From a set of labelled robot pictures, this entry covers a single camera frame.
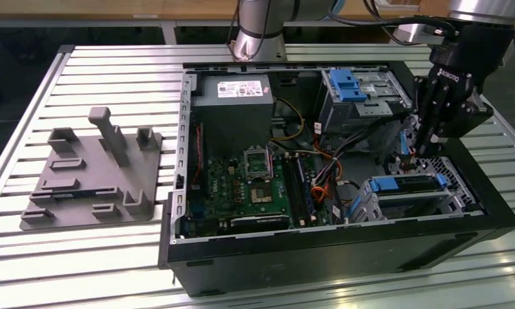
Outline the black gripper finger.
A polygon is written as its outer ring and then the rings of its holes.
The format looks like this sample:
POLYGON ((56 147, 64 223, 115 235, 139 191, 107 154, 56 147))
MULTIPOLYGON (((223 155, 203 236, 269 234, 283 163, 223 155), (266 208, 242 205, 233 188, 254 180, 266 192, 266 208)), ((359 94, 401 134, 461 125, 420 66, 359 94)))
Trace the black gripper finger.
POLYGON ((480 93, 472 93, 460 104, 446 103, 436 113, 429 141, 444 144, 449 139, 464 137, 493 115, 494 109, 484 102, 480 93))
POLYGON ((416 154, 417 157, 434 157, 441 144, 448 141, 444 116, 452 81, 446 77, 417 77, 414 86, 420 123, 414 141, 416 154))

